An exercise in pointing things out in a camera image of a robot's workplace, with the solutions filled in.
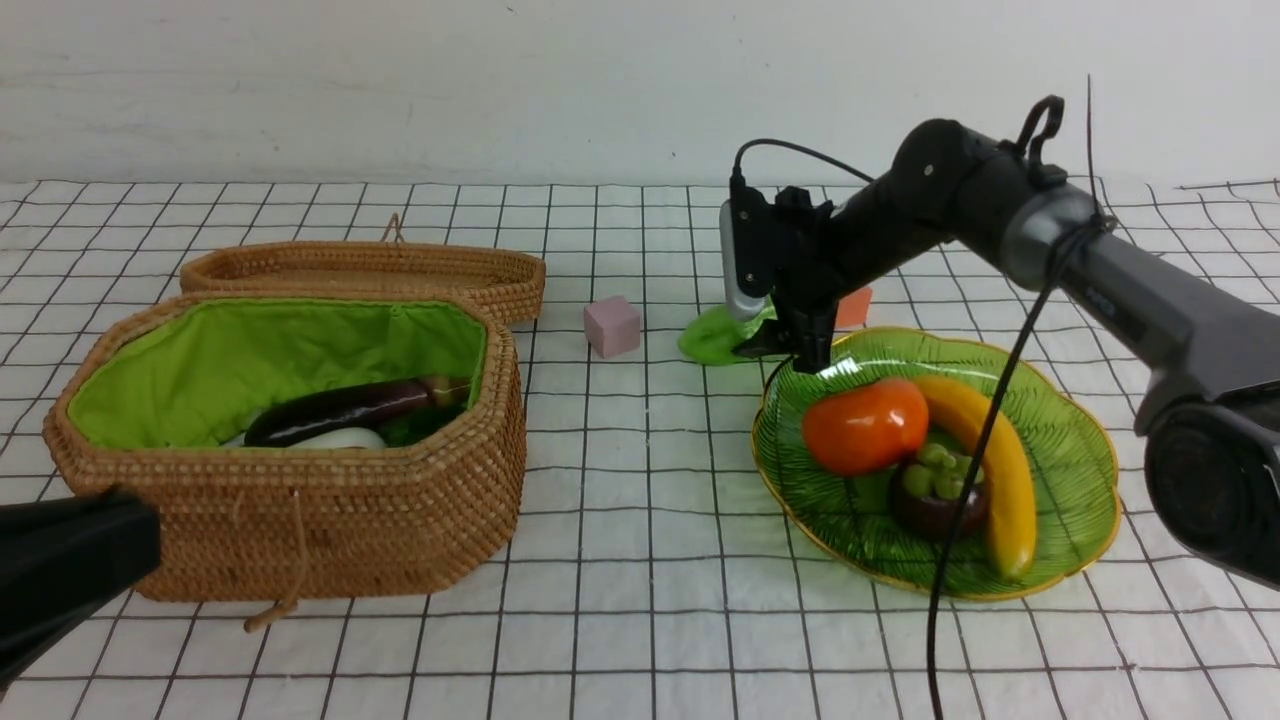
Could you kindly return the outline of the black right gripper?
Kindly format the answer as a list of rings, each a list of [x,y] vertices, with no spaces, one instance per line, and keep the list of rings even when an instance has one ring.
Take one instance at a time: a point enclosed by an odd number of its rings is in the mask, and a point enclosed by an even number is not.
[[[783,227],[773,301],[749,322],[735,357],[790,360],[796,373],[831,365],[841,299],[950,240],[900,208],[886,184],[868,184],[841,205],[815,205],[804,188],[774,197]]]

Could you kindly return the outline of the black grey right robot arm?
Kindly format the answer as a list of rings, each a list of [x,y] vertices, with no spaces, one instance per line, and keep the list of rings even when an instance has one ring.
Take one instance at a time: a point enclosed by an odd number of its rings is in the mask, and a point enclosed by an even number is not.
[[[1115,220],[1044,163],[1065,102],[1050,95],[1015,140],[922,122],[890,169],[841,205],[767,199],[733,167],[719,210],[730,314],[764,302],[765,334],[803,373],[831,363],[837,302],[956,240],[1029,291],[1061,290],[1149,370],[1134,420],[1160,520],[1194,556],[1279,579],[1277,316],[1114,233]]]

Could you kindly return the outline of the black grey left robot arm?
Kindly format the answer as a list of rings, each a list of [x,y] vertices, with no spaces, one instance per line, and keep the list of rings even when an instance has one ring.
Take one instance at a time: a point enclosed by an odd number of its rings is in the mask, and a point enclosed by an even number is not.
[[[157,511],[118,487],[3,506],[1,687],[160,559]]]

